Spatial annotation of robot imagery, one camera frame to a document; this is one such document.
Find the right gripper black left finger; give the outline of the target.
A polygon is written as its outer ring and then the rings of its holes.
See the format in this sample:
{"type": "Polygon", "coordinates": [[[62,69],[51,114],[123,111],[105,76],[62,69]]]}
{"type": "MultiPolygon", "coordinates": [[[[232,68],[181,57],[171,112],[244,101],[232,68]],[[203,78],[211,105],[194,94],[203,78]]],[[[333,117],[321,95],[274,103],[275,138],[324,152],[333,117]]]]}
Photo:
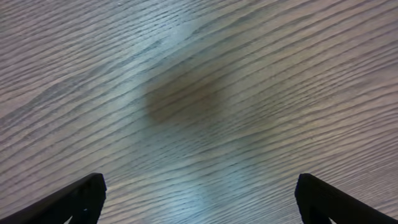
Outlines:
{"type": "Polygon", "coordinates": [[[105,199],[104,177],[100,173],[92,173],[1,219],[1,224],[96,224],[105,199]]]}

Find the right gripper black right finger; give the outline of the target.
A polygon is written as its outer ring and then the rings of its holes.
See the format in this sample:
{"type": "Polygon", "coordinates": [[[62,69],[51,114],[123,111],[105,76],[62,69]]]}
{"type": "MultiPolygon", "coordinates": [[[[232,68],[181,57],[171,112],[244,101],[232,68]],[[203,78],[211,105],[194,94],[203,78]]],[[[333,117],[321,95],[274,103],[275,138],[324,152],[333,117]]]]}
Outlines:
{"type": "Polygon", "coordinates": [[[304,224],[397,224],[396,219],[308,173],[299,175],[295,199],[304,224]]]}

